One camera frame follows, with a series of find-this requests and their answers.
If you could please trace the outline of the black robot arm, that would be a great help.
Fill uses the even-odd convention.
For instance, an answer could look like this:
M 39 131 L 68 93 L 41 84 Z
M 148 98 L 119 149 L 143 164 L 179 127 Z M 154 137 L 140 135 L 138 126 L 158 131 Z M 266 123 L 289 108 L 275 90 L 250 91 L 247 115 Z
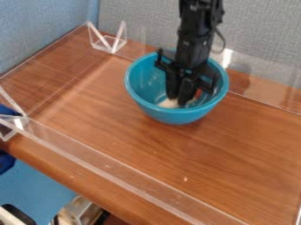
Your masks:
M 213 95 L 218 72 L 209 65 L 214 36 L 225 15 L 223 0 L 179 0 L 179 29 L 176 50 L 158 49 L 154 66 L 164 71 L 167 98 L 184 106 L 198 90 Z

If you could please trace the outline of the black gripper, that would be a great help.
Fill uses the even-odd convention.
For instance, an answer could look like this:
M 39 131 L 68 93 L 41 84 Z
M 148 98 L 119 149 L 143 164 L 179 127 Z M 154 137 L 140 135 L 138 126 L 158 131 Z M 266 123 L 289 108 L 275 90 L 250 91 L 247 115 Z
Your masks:
M 197 90 L 213 95 L 218 86 L 218 72 L 209 65 L 211 38 L 184 40 L 179 37 L 175 51 L 159 48 L 154 65 L 166 75 L 166 94 L 178 97 L 184 106 Z

